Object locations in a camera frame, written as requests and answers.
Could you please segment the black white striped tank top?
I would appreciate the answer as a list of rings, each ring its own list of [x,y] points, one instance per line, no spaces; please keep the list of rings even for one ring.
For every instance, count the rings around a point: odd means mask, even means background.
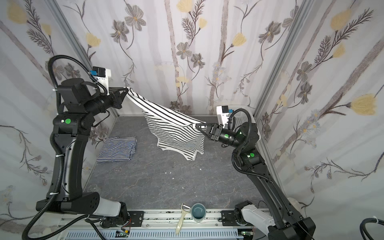
[[[204,154],[205,135],[196,128],[202,121],[153,103],[132,88],[127,89],[127,98],[141,109],[160,149],[178,152],[188,161],[194,161],[198,153]]]

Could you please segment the blue white striped tank top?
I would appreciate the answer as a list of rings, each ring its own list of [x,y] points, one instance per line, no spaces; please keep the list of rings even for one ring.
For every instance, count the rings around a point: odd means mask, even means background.
[[[112,137],[105,139],[97,157],[97,162],[130,161],[136,152],[136,146],[136,137]]]

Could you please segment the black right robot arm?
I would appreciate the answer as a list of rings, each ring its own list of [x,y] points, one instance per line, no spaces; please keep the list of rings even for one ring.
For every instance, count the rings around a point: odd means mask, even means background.
[[[269,240],[311,240],[316,225],[291,204],[273,179],[268,166],[256,148],[259,140],[257,125],[246,122],[237,132],[218,124],[196,124],[196,129],[208,139],[234,147],[231,162],[235,170],[246,175],[256,186],[269,214],[255,205],[243,203],[237,208],[238,221],[249,223]]]

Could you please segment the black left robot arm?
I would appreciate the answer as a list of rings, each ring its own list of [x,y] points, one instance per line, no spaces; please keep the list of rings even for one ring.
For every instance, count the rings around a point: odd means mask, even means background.
[[[37,202],[36,210],[57,214],[84,214],[117,217],[122,203],[109,201],[97,192],[84,193],[83,160],[95,116],[109,108],[120,109],[127,88],[110,88],[104,95],[95,83],[81,78],[68,79],[57,87],[67,111],[53,120],[50,142],[54,151],[53,179],[47,197]]]

